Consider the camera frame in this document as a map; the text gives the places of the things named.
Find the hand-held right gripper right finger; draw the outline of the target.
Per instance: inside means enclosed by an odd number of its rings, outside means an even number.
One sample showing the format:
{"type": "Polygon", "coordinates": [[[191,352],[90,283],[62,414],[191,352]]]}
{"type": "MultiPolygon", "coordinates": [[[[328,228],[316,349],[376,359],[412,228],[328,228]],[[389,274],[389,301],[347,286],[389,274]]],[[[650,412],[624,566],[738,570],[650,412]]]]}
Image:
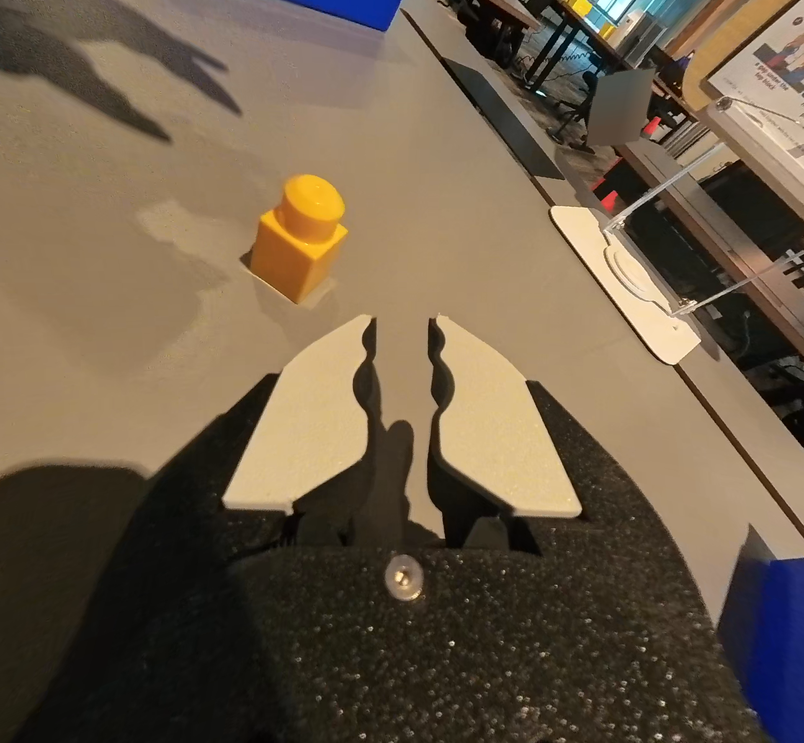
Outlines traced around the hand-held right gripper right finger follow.
{"type": "Polygon", "coordinates": [[[448,547],[535,548],[529,520],[582,505],[524,374],[446,315],[428,322],[428,494],[448,547]]]}

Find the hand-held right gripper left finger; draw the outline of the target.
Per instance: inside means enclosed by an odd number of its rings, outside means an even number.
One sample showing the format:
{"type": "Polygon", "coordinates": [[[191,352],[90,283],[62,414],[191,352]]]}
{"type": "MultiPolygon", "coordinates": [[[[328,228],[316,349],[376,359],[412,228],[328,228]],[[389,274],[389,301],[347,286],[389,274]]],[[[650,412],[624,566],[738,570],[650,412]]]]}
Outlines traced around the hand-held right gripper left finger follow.
{"type": "Polygon", "coordinates": [[[293,519],[302,540],[352,541],[371,491],[376,319],[358,315],[276,379],[223,494],[234,512],[293,519]]]}

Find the yellow single-stud block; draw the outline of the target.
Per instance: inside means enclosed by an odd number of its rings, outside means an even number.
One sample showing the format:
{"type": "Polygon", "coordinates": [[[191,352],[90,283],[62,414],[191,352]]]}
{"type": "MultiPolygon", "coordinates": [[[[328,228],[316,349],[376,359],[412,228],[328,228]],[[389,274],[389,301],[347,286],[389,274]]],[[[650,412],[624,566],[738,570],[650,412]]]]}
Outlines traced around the yellow single-stud block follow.
{"type": "Polygon", "coordinates": [[[346,206],[317,175],[289,178],[278,204],[261,215],[250,249],[250,273],[298,305],[330,275],[347,237],[346,206]]]}

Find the blue plastic item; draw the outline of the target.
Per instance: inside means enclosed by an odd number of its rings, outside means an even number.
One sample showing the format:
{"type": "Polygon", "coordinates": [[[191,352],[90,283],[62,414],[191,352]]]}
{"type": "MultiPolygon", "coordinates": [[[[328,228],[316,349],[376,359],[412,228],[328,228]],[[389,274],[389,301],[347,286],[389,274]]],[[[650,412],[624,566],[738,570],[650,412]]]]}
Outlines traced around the blue plastic item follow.
{"type": "Polygon", "coordinates": [[[803,741],[803,558],[737,563],[718,637],[770,738],[803,741]]]}

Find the wooden instruction poster board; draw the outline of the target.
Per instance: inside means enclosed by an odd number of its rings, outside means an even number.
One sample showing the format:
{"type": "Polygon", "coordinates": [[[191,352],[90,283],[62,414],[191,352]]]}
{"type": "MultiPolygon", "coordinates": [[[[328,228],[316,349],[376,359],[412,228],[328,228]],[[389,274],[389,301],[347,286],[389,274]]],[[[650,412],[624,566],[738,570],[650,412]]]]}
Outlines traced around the wooden instruction poster board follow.
{"type": "Polygon", "coordinates": [[[802,167],[803,1],[749,0],[693,54],[685,101],[709,105],[802,167]]]}

